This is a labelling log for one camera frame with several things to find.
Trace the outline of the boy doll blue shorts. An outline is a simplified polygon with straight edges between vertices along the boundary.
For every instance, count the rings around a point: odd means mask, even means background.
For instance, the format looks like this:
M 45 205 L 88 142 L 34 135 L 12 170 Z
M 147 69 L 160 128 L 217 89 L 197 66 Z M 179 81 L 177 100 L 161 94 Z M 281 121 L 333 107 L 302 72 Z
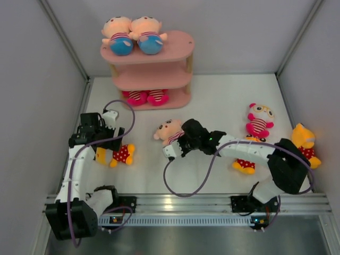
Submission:
M 131 39 L 137 42 L 140 50 L 147 55 L 158 54 L 168 39 L 166 33 L 160 33 L 162 23 L 151 16 L 142 16 L 130 23 Z
M 131 19 L 125 16 L 116 16 L 110 18 L 101 30 L 102 43 L 110 48 L 117 56 L 126 56 L 131 54 L 133 42 L 130 38 Z
M 179 137 L 184 135 L 180 120 L 167 120 L 162 123 L 154 133 L 155 140 L 162 140 L 164 146 L 170 145 Z

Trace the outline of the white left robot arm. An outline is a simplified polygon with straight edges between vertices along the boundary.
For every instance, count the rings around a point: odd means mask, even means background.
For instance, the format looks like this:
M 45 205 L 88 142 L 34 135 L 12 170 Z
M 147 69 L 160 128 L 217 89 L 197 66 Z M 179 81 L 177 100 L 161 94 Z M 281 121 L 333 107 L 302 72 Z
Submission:
M 80 125 L 69 138 L 68 162 L 60 191 L 45 215 L 57 240 L 76 240 L 96 235 L 98 218 L 106 209 L 115 212 L 120 199 L 110 190 L 99 188 L 86 200 L 87 180 L 91 162 L 99 160 L 97 153 L 106 149 L 118 151 L 124 128 L 116 128 L 118 112 L 104 110 L 80 115 Z

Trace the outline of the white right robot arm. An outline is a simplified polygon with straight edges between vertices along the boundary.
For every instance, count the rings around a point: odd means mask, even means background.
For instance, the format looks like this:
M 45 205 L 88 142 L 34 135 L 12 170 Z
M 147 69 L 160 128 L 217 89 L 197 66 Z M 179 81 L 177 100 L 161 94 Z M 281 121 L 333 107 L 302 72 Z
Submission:
M 186 121 L 182 130 L 184 134 L 172 144 L 179 156 L 199 150 L 206 155 L 242 159 L 269 169 L 270 176 L 250 192 L 248 205 L 252 210 L 260 211 L 270 199 L 283 193 L 304 193 L 301 188 L 310 164 L 291 140 L 281 138 L 272 144 L 238 139 L 223 131 L 208 131 L 195 119 Z

